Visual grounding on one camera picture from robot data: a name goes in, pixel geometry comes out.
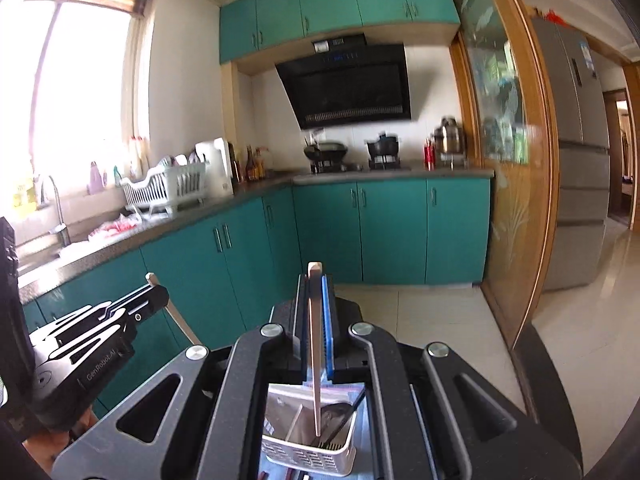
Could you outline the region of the person's left hand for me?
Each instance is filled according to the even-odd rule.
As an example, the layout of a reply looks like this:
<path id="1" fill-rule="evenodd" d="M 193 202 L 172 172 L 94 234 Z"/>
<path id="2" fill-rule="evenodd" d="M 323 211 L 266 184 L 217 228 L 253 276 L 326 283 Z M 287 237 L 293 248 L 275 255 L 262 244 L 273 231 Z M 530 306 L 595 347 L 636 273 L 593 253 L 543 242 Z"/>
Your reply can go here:
<path id="1" fill-rule="evenodd" d="M 70 445 L 72 434 L 82 436 L 96 424 L 98 418 L 92 408 L 88 408 L 69 432 L 52 432 L 47 429 L 26 439 L 22 445 L 30 457 L 46 473 L 50 474 L 58 456 Z"/>

